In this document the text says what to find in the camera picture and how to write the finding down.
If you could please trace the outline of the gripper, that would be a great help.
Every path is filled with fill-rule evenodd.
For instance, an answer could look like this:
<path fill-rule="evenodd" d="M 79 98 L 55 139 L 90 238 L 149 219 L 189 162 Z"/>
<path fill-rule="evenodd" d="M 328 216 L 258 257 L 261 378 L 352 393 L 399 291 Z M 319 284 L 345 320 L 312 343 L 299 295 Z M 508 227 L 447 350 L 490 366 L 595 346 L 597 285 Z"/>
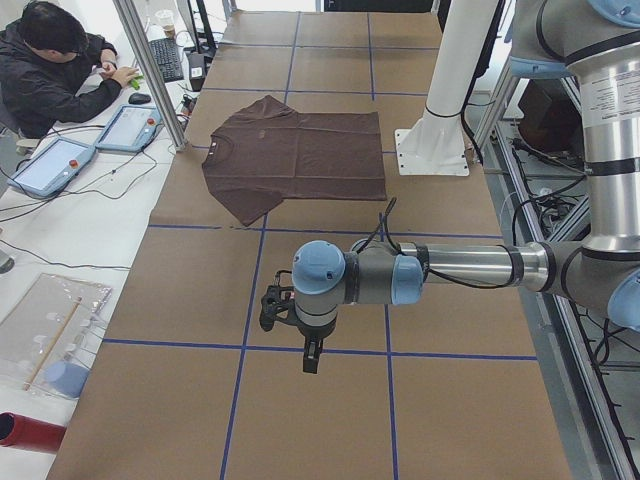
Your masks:
<path fill-rule="evenodd" d="M 321 356 L 321 341 L 331 335 L 336 327 L 336 313 L 322 316 L 302 315 L 298 316 L 297 328 L 306 338 L 303 352 L 303 372 L 318 373 Z"/>

